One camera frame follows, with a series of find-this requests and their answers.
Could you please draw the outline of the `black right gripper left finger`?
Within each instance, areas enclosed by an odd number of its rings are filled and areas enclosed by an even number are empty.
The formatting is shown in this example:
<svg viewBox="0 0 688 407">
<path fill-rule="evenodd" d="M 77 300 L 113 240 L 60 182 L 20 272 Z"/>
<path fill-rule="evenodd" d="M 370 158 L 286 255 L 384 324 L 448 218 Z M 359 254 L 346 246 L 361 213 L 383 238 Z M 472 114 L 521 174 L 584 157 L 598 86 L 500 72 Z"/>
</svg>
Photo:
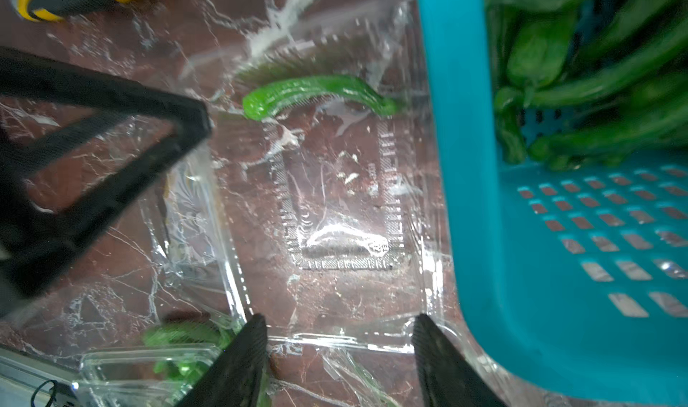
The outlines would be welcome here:
<svg viewBox="0 0 688 407">
<path fill-rule="evenodd" d="M 267 324 L 252 317 L 177 407 L 256 407 L 265 394 Z"/>
</svg>

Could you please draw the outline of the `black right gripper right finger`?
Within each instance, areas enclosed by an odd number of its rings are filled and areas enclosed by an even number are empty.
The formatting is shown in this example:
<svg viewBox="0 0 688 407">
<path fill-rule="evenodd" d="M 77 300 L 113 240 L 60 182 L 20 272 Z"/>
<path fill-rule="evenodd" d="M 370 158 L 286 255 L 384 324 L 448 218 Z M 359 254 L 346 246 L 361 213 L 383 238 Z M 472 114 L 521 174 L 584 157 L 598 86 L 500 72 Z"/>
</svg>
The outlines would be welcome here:
<svg viewBox="0 0 688 407">
<path fill-rule="evenodd" d="M 502 399 L 426 314 L 415 317 L 412 345 L 424 405 L 505 407 Z"/>
</svg>

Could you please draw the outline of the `clear clamshell pepper container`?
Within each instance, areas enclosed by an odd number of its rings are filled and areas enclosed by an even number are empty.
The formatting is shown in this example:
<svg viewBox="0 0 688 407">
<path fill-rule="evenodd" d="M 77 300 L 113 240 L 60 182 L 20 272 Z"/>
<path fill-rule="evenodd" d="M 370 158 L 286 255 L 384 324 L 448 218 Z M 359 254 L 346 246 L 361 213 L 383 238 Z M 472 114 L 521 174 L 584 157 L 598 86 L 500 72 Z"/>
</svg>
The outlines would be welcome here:
<svg viewBox="0 0 688 407">
<path fill-rule="evenodd" d="M 177 321 L 151 328 L 138 347 L 84 355 L 71 389 L 84 406 L 177 406 L 245 324 Z M 265 367 L 258 406 L 272 403 L 268 384 Z"/>
<path fill-rule="evenodd" d="M 243 115 L 260 86 L 336 74 L 401 109 L 333 95 Z M 207 104 L 213 134 L 142 206 L 168 284 L 211 313 L 263 314 L 275 341 L 411 353 L 414 317 L 442 317 L 448 288 L 414 0 L 355 1 L 202 52 L 173 88 Z"/>
</svg>

